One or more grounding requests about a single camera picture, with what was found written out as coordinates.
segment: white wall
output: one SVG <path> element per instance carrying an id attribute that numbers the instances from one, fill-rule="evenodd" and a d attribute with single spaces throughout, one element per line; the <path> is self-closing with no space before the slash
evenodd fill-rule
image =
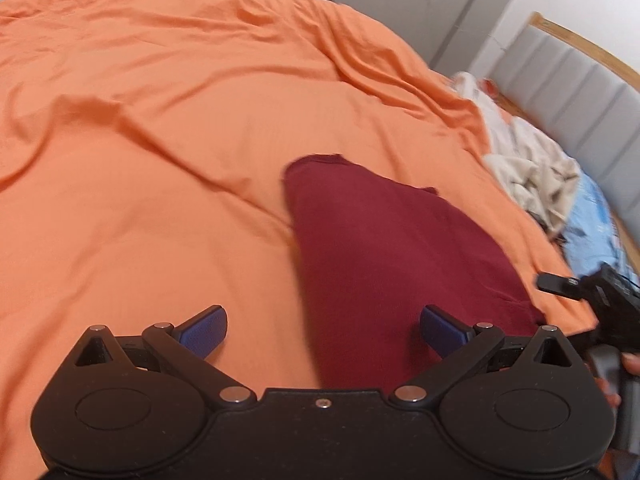
<path id="1" fill-rule="evenodd" d="M 640 72 L 640 0 L 511 0 L 469 71 L 486 76 L 534 11 Z"/>

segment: black controller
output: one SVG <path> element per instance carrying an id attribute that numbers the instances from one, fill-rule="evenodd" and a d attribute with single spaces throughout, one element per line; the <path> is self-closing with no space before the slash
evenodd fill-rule
<path id="1" fill-rule="evenodd" d="M 513 338 L 425 307 L 423 329 L 433 319 L 465 344 L 389 398 L 269 389 L 258 400 L 203 359 L 226 333 L 220 306 L 141 336 L 89 327 L 33 410 L 43 479 L 602 478 L 614 418 L 560 330 Z"/>
<path id="2" fill-rule="evenodd" d="M 595 330 L 569 340 L 590 364 L 596 377 L 605 378 L 611 393 L 622 398 L 616 413 L 616 432 L 611 443 L 622 462 L 635 476 L 640 472 L 640 378 L 629 374 L 620 362 L 620 352 L 640 352 L 640 294 L 628 279 L 610 265 L 602 264 L 589 276 L 564 278 L 542 273 L 537 286 L 544 292 L 587 300 L 598 317 Z"/>

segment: gray upholstered headboard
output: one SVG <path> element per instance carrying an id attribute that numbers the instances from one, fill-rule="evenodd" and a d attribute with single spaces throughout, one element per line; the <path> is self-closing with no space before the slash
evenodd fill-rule
<path id="1" fill-rule="evenodd" d="M 640 76 L 535 14 L 494 68 L 506 101 L 577 159 L 640 245 Z"/>

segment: blue trigger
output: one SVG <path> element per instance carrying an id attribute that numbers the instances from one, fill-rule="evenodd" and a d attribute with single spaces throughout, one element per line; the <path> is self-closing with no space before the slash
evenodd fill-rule
<path id="1" fill-rule="evenodd" d="M 475 332 L 437 306 L 427 305 L 420 313 L 420 335 L 444 359 L 471 341 Z"/>
<path id="2" fill-rule="evenodd" d="M 206 358 L 224 341 L 226 336 L 226 312 L 219 305 L 210 306 L 180 326 L 174 328 L 172 337 L 199 358 Z"/>

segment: circular pad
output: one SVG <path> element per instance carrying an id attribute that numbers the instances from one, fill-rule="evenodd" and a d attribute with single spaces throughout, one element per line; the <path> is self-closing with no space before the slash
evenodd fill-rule
<path id="1" fill-rule="evenodd" d="M 76 407 L 76 417 L 96 430 L 122 430 L 151 412 L 151 399 L 129 388 L 105 388 L 87 395 Z"/>
<path id="2" fill-rule="evenodd" d="M 570 476 L 598 463 L 613 416 L 588 371 L 536 364 L 480 374 L 442 399 L 452 439 L 507 475 Z"/>
<path id="3" fill-rule="evenodd" d="M 495 413 L 507 424 L 525 431 L 552 430 L 569 418 L 569 406 L 551 392 L 525 388 L 498 397 Z"/>

